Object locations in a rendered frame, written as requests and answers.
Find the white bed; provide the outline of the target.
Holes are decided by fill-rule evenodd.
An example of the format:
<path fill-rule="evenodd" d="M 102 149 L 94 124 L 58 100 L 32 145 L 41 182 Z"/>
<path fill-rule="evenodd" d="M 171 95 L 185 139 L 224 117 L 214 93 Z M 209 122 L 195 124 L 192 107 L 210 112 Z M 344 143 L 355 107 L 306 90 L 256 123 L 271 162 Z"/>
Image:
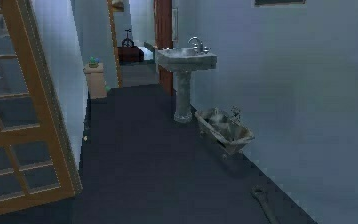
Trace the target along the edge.
<path fill-rule="evenodd" d="M 153 44 L 150 44 L 148 42 L 144 42 L 142 46 L 140 46 L 140 49 L 144 53 L 144 60 L 150 61 L 155 59 L 155 50 L 156 47 Z"/>

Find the dark red chest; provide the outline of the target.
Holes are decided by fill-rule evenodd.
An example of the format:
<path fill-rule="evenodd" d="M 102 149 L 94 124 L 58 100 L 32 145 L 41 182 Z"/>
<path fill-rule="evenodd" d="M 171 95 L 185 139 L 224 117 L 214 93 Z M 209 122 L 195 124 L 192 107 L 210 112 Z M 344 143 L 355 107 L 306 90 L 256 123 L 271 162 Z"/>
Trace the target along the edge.
<path fill-rule="evenodd" d="M 144 61 L 144 52 L 138 47 L 119 47 L 118 56 L 120 62 Z"/>

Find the chrome sink faucet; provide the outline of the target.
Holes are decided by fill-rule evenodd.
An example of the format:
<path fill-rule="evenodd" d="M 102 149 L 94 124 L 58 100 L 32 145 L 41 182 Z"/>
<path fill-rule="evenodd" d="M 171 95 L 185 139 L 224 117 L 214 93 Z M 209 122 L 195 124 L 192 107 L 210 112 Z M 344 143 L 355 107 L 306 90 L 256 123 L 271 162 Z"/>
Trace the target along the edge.
<path fill-rule="evenodd" d="M 210 49 L 208 47 L 206 47 L 203 42 L 196 36 L 194 37 L 191 37 L 189 40 L 188 40 L 188 43 L 189 44 L 192 44 L 193 45 L 193 49 L 197 52 L 197 53 L 204 53 L 204 54 L 207 54 Z"/>

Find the dark framed wall picture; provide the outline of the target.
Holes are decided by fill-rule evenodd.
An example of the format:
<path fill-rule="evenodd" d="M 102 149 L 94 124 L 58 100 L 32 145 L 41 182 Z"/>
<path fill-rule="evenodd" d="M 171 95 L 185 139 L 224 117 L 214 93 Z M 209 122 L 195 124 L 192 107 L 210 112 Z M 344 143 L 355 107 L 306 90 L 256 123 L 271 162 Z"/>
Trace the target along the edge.
<path fill-rule="evenodd" d="M 254 0 L 254 6 L 276 6 L 305 4 L 307 0 Z"/>

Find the orange glazed room door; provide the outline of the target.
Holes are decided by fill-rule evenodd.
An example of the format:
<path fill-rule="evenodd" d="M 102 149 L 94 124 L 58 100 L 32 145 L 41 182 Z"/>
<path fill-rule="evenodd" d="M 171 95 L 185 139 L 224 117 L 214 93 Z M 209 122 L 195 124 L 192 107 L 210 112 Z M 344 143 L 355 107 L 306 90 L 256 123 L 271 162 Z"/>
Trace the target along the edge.
<path fill-rule="evenodd" d="M 30 0 L 0 0 L 0 215 L 82 184 Z"/>

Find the orange door frame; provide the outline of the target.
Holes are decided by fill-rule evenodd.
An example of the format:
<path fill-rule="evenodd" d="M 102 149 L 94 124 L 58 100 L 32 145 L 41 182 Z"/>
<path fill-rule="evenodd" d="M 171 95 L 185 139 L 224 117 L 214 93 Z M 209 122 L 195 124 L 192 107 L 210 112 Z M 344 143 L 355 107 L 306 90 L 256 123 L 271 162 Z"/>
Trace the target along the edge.
<path fill-rule="evenodd" d="M 113 8 L 112 8 L 112 0 L 106 0 L 106 1 L 107 1 L 107 7 L 108 7 L 108 17 L 109 17 L 110 32 L 111 32 L 111 39 L 112 39 L 112 46 L 113 46 L 113 55 L 114 55 L 115 67 L 116 67 L 117 86 L 118 86 L 118 88 L 122 88 L 123 80 L 122 80 L 121 68 L 120 68 L 120 64 L 119 64 L 119 54 L 118 54 L 118 47 L 117 47 L 116 29 L 115 29 L 115 22 L 114 22 Z"/>

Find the beige square bin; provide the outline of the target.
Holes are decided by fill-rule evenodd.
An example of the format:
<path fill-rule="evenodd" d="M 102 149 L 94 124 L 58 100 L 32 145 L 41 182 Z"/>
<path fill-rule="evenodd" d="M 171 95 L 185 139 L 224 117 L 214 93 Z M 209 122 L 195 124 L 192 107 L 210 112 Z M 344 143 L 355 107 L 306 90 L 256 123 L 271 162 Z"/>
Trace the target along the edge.
<path fill-rule="evenodd" d="M 97 67 L 85 65 L 83 72 L 86 76 L 88 91 L 91 99 L 107 97 L 106 81 L 104 78 L 104 65 L 99 63 Z"/>

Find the red-brown room door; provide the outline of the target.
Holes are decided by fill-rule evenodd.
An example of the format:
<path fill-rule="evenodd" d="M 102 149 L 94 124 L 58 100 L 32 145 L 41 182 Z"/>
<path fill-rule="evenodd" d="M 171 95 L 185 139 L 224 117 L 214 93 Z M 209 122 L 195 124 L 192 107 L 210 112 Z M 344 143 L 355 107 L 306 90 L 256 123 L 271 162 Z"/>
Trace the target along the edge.
<path fill-rule="evenodd" d="M 155 44 L 158 50 L 172 48 L 172 0 L 154 0 Z M 159 83 L 170 96 L 173 95 L 173 73 L 158 66 Z"/>

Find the grey pedestal sink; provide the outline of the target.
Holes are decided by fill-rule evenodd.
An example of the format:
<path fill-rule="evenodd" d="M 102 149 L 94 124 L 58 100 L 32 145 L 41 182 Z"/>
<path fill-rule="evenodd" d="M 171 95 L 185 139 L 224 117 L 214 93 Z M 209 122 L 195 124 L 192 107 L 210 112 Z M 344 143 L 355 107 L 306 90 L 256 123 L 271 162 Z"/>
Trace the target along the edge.
<path fill-rule="evenodd" d="M 217 55 L 197 53 L 193 48 L 162 49 L 156 53 L 156 62 L 177 75 L 176 110 L 174 120 L 189 123 L 192 120 L 190 105 L 191 73 L 216 68 Z"/>

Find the grey wrench-shaped object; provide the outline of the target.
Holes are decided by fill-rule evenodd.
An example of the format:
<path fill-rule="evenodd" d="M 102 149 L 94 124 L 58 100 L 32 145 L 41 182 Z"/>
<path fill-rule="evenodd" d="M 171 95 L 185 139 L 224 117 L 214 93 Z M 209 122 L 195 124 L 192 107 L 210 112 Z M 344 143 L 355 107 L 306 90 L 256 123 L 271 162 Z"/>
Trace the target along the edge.
<path fill-rule="evenodd" d="M 280 224 L 268 204 L 267 191 L 265 190 L 265 188 L 260 185 L 255 185 L 251 188 L 251 195 L 254 199 L 258 201 L 269 223 Z"/>

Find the black round-top object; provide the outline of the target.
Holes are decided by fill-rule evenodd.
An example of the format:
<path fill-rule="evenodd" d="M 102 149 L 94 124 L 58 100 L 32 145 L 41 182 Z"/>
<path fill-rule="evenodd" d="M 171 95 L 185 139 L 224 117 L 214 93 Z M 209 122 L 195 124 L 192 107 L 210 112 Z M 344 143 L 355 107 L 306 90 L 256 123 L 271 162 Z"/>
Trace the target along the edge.
<path fill-rule="evenodd" d="M 130 38 L 130 33 L 132 32 L 131 29 L 126 30 L 126 38 L 122 40 L 123 47 L 134 47 L 134 41 Z"/>

